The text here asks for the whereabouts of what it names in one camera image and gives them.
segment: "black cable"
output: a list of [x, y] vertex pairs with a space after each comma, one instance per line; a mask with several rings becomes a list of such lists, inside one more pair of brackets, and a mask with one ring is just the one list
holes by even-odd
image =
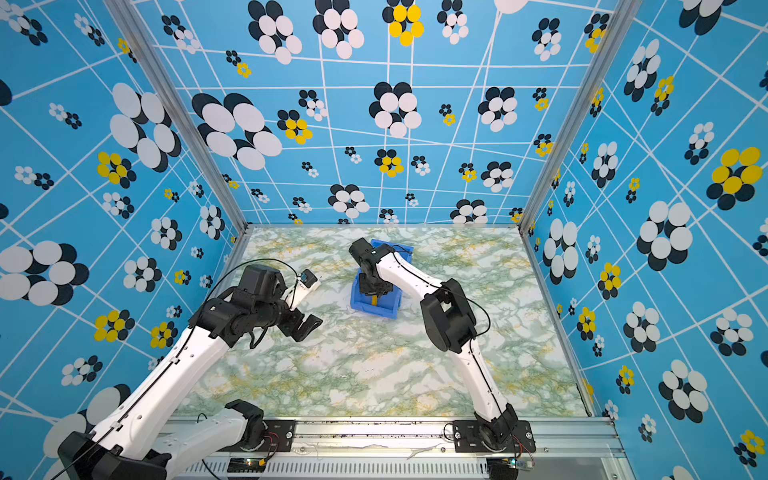
[[[406, 252], [406, 253], [411, 253], [411, 254], [413, 254], [413, 252], [409, 252], [409, 251], [408, 251], [408, 250], [406, 250], [406, 249], [405, 249], [405, 248], [404, 248], [402, 245], [397, 245], [397, 244], [394, 244], [394, 245], [392, 245], [392, 248], [394, 248], [394, 247], [400, 247], [400, 248], [401, 248], [401, 250], [400, 250], [400, 251], [403, 251], [403, 252]], [[419, 279], [419, 280], [421, 280], [422, 282], [426, 283], [427, 285], [429, 285], [429, 286], [433, 286], [433, 287], [435, 287], [436, 289], [439, 289], [439, 290], [444, 290], [444, 291], [446, 291], [446, 292], [448, 292], [448, 293], [451, 293], [452, 295], [456, 295], [456, 296], [459, 296], [459, 297], [463, 298], [464, 300], [466, 300], [466, 301], [468, 301], [468, 302], [470, 302], [470, 303], [474, 303], [474, 304], [475, 304], [475, 305], [476, 305], [476, 306], [477, 306], [477, 307], [478, 307], [480, 310], [482, 310], [482, 312], [485, 314], [485, 316], [486, 316], [486, 317], [488, 317], [488, 327], [486, 327], [486, 328], [485, 328], [485, 330], [483, 330], [482, 332], [480, 332], [480, 333], [476, 333], [476, 334], [475, 334], [475, 336], [473, 336], [473, 337], [472, 337], [473, 339], [476, 339], [476, 338], [477, 338], [477, 337], [479, 337], [480, 335], [484, 335], [484, 334], [486, 334], [486, 333], [487, 333], [487, 332], [488, 332], [488, 331], [491, 329], [491, 316], [490, 316], [490, 315], [488, 315], [488, 312], [486, 312], [486, 311], [485, 311], [485, 309], [482, 307], [482, 305], [480, 305], [479, 303], [475, 302], [474, 300], [472, 300], [472, 299], [470, 299], [470, 298], [467, 298], [466, 296], [463, 296], [463, 295], [462, 295], [462, 294], [460, 294], [460, 293], [452, 292], [451, 290], [449, 290], [449, 289], [445, 288], [444, 286], [441, 286], [441, 285], [432, 285], [430, 282], [428, 282], [428, 281], [424, 280], [424, 279], [423, 279], [423, 278], [421, 278], [419, 275], [416, 275], [416, 274], [415, 274], [415, 273], [413, 273], [411, 270], [407, 269], [405, 265], [403, 265], [402, 263], [400, 263], [400, 260], [397, 260], [397, 256], [396, 256], [396, 255], [395, 255], [395, 261], [396, 261], [396, 262], [397, 262], [397, 264], [398, 264], [398, 265], [400, 265], [400, 266], [401, 266], [401, 267], [402, 267], [402, 268], [403, 268], [403, 269], [404, 269], [406, 272], [408, 272], [408, 273], [410, 273], [411, 275], [415, 276], [416, 278], [418, 278], [418, 279]]]
[[[205, 419], [206, 419], [206, 420], [208, 420], [208, 415], [206, 415], [206, 414], [204, 414], [204, 413], [200, 412], [200, 413], [198, 413], [198, 414], [197, 414], [197, 421], [196, 421], [195, 423], [200, 423], [200, 415], [204, 416], [204, 417], [205, 417]], [[211, 475], [213, 475], [213, 476], [214, 476], [214, 478], [215, 478], [216, 480], [221, 480], [221, 478], [219, 478], [219, 477], [218, 477], [218, 476], [217, 476], [217, 475], [214, 473], [214, 471], [210, 469], [210, 467], [208, 466], [208, 464], [205, 462], [205, 460], [204, 460], [204, 459], [202, 459], [202, 458], [201, 458], [201, 459], [200, 459], [200, 461], [203, 463], [203, 467], [205, 467], [205, 469], [208, 471], [208, 473], [210, 473]]]
[[[216, 282], [216, 285], [214, 285], [214, 286], [213, 286], [213, 287], [212, 287], [212, 288], [211, 288], [211, 289], [208, 291], [208, 294], [205, 296], [205, 300], [203, 300], [203, 305], [205, 305], [205, 303], [206, 303], [206, 302], [209, 300], [209, 298], [210, 298], [210, 295], [211, 295], [211, 294], [214, 292], [214, 290], [216, 289], [216, 287], [218, 287], [218, 286], [219, 286], [219, 284], [222, 282], [222, 280], [224, 280], [224, 278], [226, 278], [226, 277], [227, 277], [227, 275], [229, 275], [230, 273], [232, 273], [233, 271], [237, 270], [238, 268], [240, 268], [240, 267], [241, 267], [241, 266], [243, 266], [243, 265], [247, 265], [248, 263], [253, 263], [253, 262], [260, 262], [260, 261], [264, 261], [264, 260], [272, 260], [273, 262], [282, 263], [283, 265], [287, 266], [288, 268], [290, 268], [290, 269], [293, 271], [293, 275], [295, 275], [295, 276], [296, 276], [296, 282], [293, 284], [293, 296], [291, 297], [291, 303], [290, 303], [289, 307], [290, 307], [290, 306], [292, 306], [292, 305], [293, 305], [293, 300], [296, 298], [296, 288], [299, 286], [299, 274], [296, 272], [296, 269], [294, 269], [294, 268], [293, 268], [292, 266], [290, 266], [288, 263], [285, 263], [285, 262], [283, 262], [282, 260], [278, 260], [277, 258], [256, 258], [256, 259], [254, 259], [254, 260], [248, 260], [248, 261], [246, 261], [246, 262], [242, 262], [241, 264], [239, 264], [239, 265], [237, 265], [237, 266], [233, 267], [231, 270], [229, 270], [229, 271], [228, 271], [228, 272], [226, 272], [224, 275], [222, 275], [222, 276], [221, 276], [221, 278], [219, 279], [219, 281], [218, 281], [218, 282]], [[179, 356], [181, 355], [181, 352], [183, 352], [183, 351], [184, 351], [184, 347], [186, 347], [186, 346], [187, 346], [187, 344], [189, 343], [190, 339], [192, 338], [192, 333], [194, 332], [194, 329], [195, 329], [195, 326], [193, 326], [193, 327], [190, 329], [190, 334], [187, 336], [187, 339], [186, 339], [186, 340], [184, 340], [184, 344], [182, 344], [182, 345], [181, 345], [181, 348], [179, 348], [179, 351], [178, 351], [178, 353], [176, 354], [176, 358], [179, 358]], [[141, 393], [141, 395], [139, 395], [139, 398], [137, 398], [137, 399], [136, 399], [136, 401], [135, 401], [135, 402], [134, 402], [134, 403], [133, 403], [131, 406], [129, 406], [129, 407], [128, 407], [128, 408], [125, 410], [125, 412], [123, 413], [123, 415], [122, 415], [122, 416], [119, 418], [119, 420], [118, 420], [118, 423], [120, 423], [120, 422], [122, 422], [123, 420], [125, 420], [125, 418], [128, 416], [128, 413], [130, 413], [130, 412], [131, 412], [131, 410], [132, 410], [132, 409], [133, 409], [133, 408], [134, 408], [134, 407], [135, 407], [135, 406], [136, 406], [136, 405], [137, 405], [137, 404], [138, 404], [138, 403], [141, 401], [141, 399], [143, 399], [143, 398], [144, 398], [144, 395], [146, 395], [146, 394], [147, 394], [147, 392], [149, 392], [149, 391], [152, 389], [152, 387], [154, 386], [154, 384], [155, 384], [155, 383], [157, 383], [157, 381], [158, 381], [158, 380], [160, 380], [160, 378], [161, 378], [161, 377], [162, 377], [162, 376], [165, 374], [165, 372], [167, 372], [167, 371], [168, 371], [168, 369], [169, 369], [169, 368], [170, 368], [170, 366], [172, 366], [172, 365], [173, 365], [173, 363], [170, 363], [170, 362], [169, 362], [169, 363], [166, 365], [165, 369], [164, 369], [162, 372], [160, 372], [160, 375], [158, 375], [158, 376], [157, 376], [157, 377], [156, 377], [156, 378], [155, 378], [155, 379], [152, 381], [152, 383], [151, 383], [151, 384], [150, 384], [150, 385], [149, 385], [149, 386], [148, 386], [148, 387], [147, 387], [147, 388], [146, 388], [146, 389], [145, 389], [145, 390], [144, 390], [144, 391]], [[113, 431], [114, 431], [114, 427], [110, 427], [110, 428], [109, 428], [109, 430], [107, 430], [107, 432], [106, 432], [106, 433], [104, 433], [104, 434], [101, 436], [101, 438], [99, 438], [99, 440], [97, 440], [96, 442], [94, 442], [94, 444], [93, 444], [93, 445], [91, 445], [90, 447], [88, 447], [88, 449], [87, 449], [87, 450], [85, 450], [85, 452], [82, 452], [80, 455], [78, 455], [78, 456], [77, 456], [77, 458], [73, 459], [73, 460], [72, 460], [72, 462], [71, 462], [69, 465], [67, 465], [66, 467], [64, 467], [64, 468], [63, 468], [63, 469], [62, 469], [62, 470], [61, 470], [59, 473], [57, 473], [56, 475], [54, 475], [53, 477], [51, 477], [51, 480], [55, 480], [55, 478], [58, 478], [58, 477], [59, 477], [59, 476], [60, 476], [62, 473], [64, 473], [64, 472], [66, 472], [67, 470], [69, 470], [69, 469], [70, 469], [70, 468], [71, 468], [71, 467], [72, 467], [72, 466], [73, 466], [73, 465], [74, 465], [76, 462], [78, 462], [78, 461], [79, 461], [81, 458], [85, 457], [85, 456], [86, 456], [86, 455], [87, 455], [87, 454], [88, 454], [88, 453], [89, 453], [89, 452], [90, 452], [92, 449], [94, 449], [94, 448], [96, 447], [96, 445], [98, 445], [99, 443], [101, 443], [101, 441], [102, 441], [102, 440], [104, 440], [104, 439], [107, 437], [107, 435], [109, 435], [109, 434], [110, 434], [110, 433], [112, 433]]]

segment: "blue storage box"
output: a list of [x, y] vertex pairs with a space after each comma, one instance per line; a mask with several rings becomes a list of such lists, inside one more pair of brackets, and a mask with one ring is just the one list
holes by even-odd
[[[395, 250], [397, 250], [397, 253], [399, 253], [400, 256], [406, 262], [411, 263], [411, 259], [413, 258], [413, 247], [409, 247], [408, 245], [403, 245], [402, 243], [384, 242], [376, 239], [371, 240], [372, 247], [378, 247], [383, 243], [390, 245], [392, 247], [397, 246], [395, 247]], [[373, 302], [372, 296], [367, 296], [360, 293], [360, 274], [361, 273], [362, 273], [362, 270], [357, 270], [355, 281], [352, 284], [352, 300], [349, 302], [349, 305], [353, 309], [360, 310], [361, 312], [371, 313], [373, 315], [383, 316], [385, 318], [396, 319], [397, 310], [398, 308], [400, 308], [400, 300], [402, 299], [402, 290], [400, 290], [397, 286], [395, 286], [392, 292], [389, 292], [386, 295], [379, 297], [377, 304], [374, 306], [372, 304]]]

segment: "green marble pattern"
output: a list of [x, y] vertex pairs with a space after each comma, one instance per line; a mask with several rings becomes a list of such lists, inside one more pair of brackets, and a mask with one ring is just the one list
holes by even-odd
[[[270, 329], [254, 350], [241, 340], [182, 402], [178, 415], [208, 415], [245, 399], [267, 415], [472, 415], [472, 401], [446, 354], [424, 332], [419, 304], [403, 297], [397, 319], [349, 306], [360, 237], [415, 247], [413, 264], [456, 278], [487, 309], [478, 341], [498, 387], [524, 416], [584, 416], [517, 230], [472, 227], [259, 227], [244, 260], [272, 257], [322, 285], [300, 305], [324, 320], [304, 342]], [[283, 265], [288, 283], [293, 274]], [[233, 282], [239, 280], [233, 274]], [[487, 319], [475, 308], [478, 331]]]

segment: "blue wall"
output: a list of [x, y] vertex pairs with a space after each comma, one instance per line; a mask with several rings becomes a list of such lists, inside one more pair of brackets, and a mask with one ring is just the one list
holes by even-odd
[[[237, 232], [223, 218], [208, 236], [200, 210], [220, 203], [102, 2], [5, 5], [0, 478], [50, 478], [58, 442], [95, 421], [95, 394], [135, 388], [166, 353], [170, 322], [186, 323]], [[137, 93], [146, 119], [130, 112]], [[116, 101], [138, 123], [115, 120]], [[118, 140], [137, 126], [146, 138], [131, 151]]]
[[[202, 133], [249, 221], [510, 224], [616, 0], [134, 5], [195, 124], [218, 122]], [[255, 144], [202, 112], [237, 95], [270, 131]]]
[[720, 3], [643, 3], [528, 232], [641, 479], [768, 475], [768, 7]]

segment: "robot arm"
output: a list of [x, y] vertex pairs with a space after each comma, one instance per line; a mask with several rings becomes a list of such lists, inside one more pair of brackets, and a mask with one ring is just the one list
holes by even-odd
[[[349, 253], [362, 270], [361, 293], [381, 296], [397, 285], [419, 299], [427, 336], [438, 349], [449, 352], [469, 389], [483, 442], [491, 450], [503, 450], [512, 439], [518, 417], [496, 386], [480, 353], [475, 339], [477, 321], [462, 286], [454, 279], [443, 282], [422, 272], [390, 245], [374, 248], [360, 238]], [[443, 303], [449, 305], [446, 310]]]

